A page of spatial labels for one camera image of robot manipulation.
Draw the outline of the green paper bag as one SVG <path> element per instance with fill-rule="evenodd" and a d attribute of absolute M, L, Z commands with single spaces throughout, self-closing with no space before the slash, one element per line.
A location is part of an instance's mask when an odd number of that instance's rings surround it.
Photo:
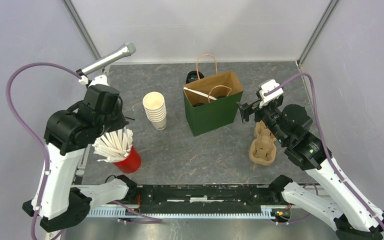
<path fill-rule="evenodd" d="M 182 89 L 185 117 L 195 137 L 233 123 L 238 111 L 237 102 L 243 96 L 244 88 L 236 73 L 232 70 L 219 73 L 216 60 L 214 64 L 214 75 L 183 85 L 213 97 L 227 96 L 208 101 L 206 97 Z M 205 105 L 193 107 L 197 103 Z"/>

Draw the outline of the white paper straw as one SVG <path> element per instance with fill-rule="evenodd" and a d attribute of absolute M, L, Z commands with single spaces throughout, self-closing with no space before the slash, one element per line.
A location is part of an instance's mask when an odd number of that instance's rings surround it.
<path fill-rule="evenodd" d="M 183 90 L 186 90 L 186 91 L 189 91 L 189 92 L 192 92 L 194 94 L 197 94 L 199 96 L 202 96 L 202 97 L 205 97 L 208 99 L 208 101 L 210 102 L 210 100 L 213 100 L 213 101 L 216 101 L 217 98 L 216 97 L 213 97 L 211 95 L 208 95 L 206 93 L 203 93 L 203 92 L 200 92 L 200 91 L 197 91 L 197 90 L 193 90 L 193 89 L 190 89 L 190 88 L 187 88 L 187 87 L 183 87 Z"/>

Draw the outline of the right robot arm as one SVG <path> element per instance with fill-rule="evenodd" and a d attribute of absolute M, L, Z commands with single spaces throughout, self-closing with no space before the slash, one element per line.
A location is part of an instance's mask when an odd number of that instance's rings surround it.
<path fill-rule="evenodd" d="M 384 210 L 376 207 L 340 169 L 324 142 L 310 132 L 312 118 L 303 106 L 289 104 L 279 109 L 282 98 L 266 105 L 261 101 L 238 106 L 244 122 L 254 115 L 285 149 L 288 159 L 311 176 L 329 194 L 325 200 L 280 175 L 269 185 L 269 199 L 296 205 L 328 225 L 341 240 L 384 239 Z"/>

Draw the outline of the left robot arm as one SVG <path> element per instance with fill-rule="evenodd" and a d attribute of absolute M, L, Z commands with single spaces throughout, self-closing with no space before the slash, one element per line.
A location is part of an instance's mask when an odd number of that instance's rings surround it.
<path fill-rule="evenodd" d="M 126 126 L 122 103 L 117 89 L 104 84 L 90 85 L 84 99 L 77 102 L 77 111 L 59 110 L 48 119 L 44 140 L 49 163 L 43 167 L 43 194 L 22 205 L 31 217 L 34 208 L 39 207 L 40 226 L 47 233 L 74 227 L 91 210 L 112 201 L 131 204 L 136 200 L 137 190 L 119 178 L 86 188 L 72 185 L 87 146 L 104 133 Z"/>

